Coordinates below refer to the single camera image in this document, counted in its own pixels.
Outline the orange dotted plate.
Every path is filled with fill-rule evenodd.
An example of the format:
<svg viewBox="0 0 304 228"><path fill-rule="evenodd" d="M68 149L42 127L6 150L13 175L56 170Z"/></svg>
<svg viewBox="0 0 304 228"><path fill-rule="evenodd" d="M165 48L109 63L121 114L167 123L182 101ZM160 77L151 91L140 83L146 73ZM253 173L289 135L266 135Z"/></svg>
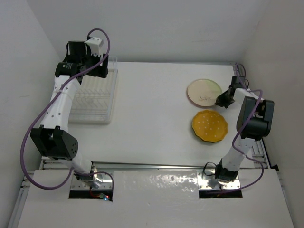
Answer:
<svg viewBox="0 0 304 228"><path fill-rule="evenodd" d="M212 110L198 112L192 119L191 127L197 137L210 143L222 141L228 134L225 118Z"/></svg>

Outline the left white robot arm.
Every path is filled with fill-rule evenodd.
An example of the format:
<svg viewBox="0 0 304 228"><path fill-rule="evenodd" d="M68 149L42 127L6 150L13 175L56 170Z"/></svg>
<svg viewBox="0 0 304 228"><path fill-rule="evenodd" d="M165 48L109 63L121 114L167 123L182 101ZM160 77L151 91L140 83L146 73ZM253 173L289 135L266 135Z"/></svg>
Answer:
<svg viewBox="0 0 304 228"><path fill-rule="evenodd" d="M107 62L100 64L103 57L103 40L88 38L87 41L69 41L64 60L55 70L55 84L51 99L53 104L47 109L38 128L33 128L30 137L40 154L51 160L59 161L73 168L76 177L86 183L99 185L101 174L93 163L85 159L78 151L78 141L68 132L68 120L72 103L83 77L86 75L105 78L108 74ZM84 72L95 64L98 67Z"/></svg>

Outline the cream round plate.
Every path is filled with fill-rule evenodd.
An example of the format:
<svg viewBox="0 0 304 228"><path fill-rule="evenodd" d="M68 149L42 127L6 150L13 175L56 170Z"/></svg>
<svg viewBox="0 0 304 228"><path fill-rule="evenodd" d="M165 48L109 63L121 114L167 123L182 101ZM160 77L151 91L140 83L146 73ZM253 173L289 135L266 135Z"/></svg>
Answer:
<svg viewBox="0 0 304 228"><path fill-rule="evenodd" d="M222 94L221 87L210 79L197 79L191 82L186 90L189 100L199 107L211 107Z"/></svg>

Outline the green dotted plate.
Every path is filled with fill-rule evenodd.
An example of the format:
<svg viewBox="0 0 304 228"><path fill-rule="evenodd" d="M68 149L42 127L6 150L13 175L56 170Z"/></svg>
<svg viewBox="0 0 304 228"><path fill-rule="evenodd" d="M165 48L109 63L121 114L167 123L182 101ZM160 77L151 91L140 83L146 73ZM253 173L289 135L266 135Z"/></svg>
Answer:
<svg viewBox="0 0 304 228"><path fill-rule="evenodd" d="M200 137L195 137L195 140L200 142L201 144L203 144L203 143L204 144L218 144L218 143L222 142L222 140L216 141L216 142L206 141L206 140L201 139Z"/></svg>

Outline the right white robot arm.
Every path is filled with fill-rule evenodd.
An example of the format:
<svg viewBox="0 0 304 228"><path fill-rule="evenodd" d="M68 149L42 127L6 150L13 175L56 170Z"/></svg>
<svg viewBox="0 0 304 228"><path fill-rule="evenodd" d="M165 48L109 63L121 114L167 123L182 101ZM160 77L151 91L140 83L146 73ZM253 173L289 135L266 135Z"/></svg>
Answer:
<svg viewBox="0 0 304 228"><path fill-rule="evenodd" d="M237 102L241 105L237 118L237 135L232 141L228 153L215 167L215 179L223 183L233 182L238 176L240 165L254 142L269 135L275 103L263 99L263 92L259 95L247 89L245 77L233 76L228 90L216 98L215 105L228 108Z"/></svg>

